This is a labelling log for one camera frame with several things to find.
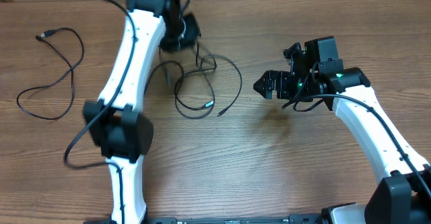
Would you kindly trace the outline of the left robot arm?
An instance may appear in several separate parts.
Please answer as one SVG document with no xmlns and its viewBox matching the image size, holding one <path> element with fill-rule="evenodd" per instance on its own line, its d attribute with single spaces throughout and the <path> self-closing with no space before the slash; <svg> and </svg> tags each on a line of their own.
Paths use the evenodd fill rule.
<svg viewBox="0 0 431 224">
<path fill-rule="evenodd" d="M 181 0 L 126 0 L 123 39 L 112 72 L 95 102 L 83 113 L 86 130 L 104 156 L 112 181 L 113 209 L 105 223 L 144 223 L 143 160 L 153 124 L 143 115 L 143 99 L 158 49 L 178 52 L 200 35 Z"/>
</svg>

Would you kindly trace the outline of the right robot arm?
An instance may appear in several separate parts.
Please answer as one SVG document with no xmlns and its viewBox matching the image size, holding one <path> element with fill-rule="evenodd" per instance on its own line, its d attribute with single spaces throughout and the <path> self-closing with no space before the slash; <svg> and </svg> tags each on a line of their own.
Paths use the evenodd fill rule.
<svg viewBox="0 0 431 224">
<path fill-rule="evenodd" d="M 291 214 L 288 223 L 429 223 L 430 163 L 401 135 L 380 106 L 370 80 L 346 69 L 332 36 L 295 43 L 283 51 L 289 71 L 266 71 L 253 89 L 285 107 L 320 104 L 343 121 L 365 153 L 377 188 L 367 204 L 338 204 L 319 214 Z"/>
</svg>

